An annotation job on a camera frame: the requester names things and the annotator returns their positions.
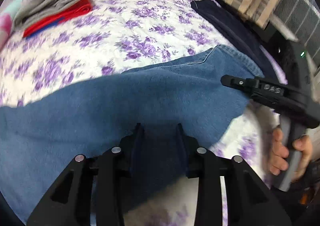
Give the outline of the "blue denim jeans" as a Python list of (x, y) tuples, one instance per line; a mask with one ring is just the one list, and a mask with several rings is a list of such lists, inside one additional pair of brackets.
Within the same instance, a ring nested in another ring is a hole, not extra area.
[(144, 127), (130, 206), (182, 174), (181, 124), (204, 147), (220, 140), (248, 99), (221, 77), (262, 76), (253, 59), (226, 45), (167, 63), (74, 83), (25, 106), (1, 107), (1, 193), (23, 222), (77, 154), (94, 157)]

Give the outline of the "dark navy garment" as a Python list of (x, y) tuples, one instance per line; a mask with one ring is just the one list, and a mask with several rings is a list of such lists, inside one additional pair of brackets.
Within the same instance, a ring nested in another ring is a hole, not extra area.
[(236, 17), (212, 0), (192, 1), (191, 8), (211, 23), (237, 50), (251, 58), (266, 78), (277, 80), (272, 64), (261, 50), (260, 43)]

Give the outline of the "grey mesh cooler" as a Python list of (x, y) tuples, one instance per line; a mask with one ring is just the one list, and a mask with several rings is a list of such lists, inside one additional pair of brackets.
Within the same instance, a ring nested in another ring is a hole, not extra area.
[(304, 45), (319, 72), (319, 7), (315, 0), (280, 0), (270, 21), (285, 37)]

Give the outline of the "purple floral bed sheet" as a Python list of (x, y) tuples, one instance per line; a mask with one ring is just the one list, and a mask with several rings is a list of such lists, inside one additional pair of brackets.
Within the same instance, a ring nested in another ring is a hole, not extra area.
[[(33, 38), (14, 32), (1, 49), (1, 106), (24, 106), (82, 80), (231, 46), (190, 2), (93, 0), (90, 13)], [(278, 120), (270, 109), (250, 103), (210, 149), (226, 158), (239, 154), (267, 182), (263, 136)], [(129, 210), (126, 225), (192, 225), (196, 183), (175, 179)]]

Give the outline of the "teal pink floral blanket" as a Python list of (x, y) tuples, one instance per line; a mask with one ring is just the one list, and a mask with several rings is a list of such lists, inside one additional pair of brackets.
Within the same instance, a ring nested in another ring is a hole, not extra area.
[(3, 48), (13, 30), (14, 18), (27, 0), (13, 0), (2, 12), (0, 18), (0, 47)]

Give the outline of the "folded red blue garment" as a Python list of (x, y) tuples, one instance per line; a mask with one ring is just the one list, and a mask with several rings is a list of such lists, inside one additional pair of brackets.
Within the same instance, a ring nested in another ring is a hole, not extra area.
[(24, 38), (32, 37), (35, 34), (38, 34), (41, 31), (46, 30), (50, 27), (64, 23), (76, 17), (86, 15), (92, 10), (93, 10), (92, 0), (79, 0), (78, 2), (74, 3), (72, 6), (69, 6), (67, 9), (57, 14), (43, 17), (40, 20), (38, 20), (36, 23), (28, 26), (23, 33), (23, 37)]

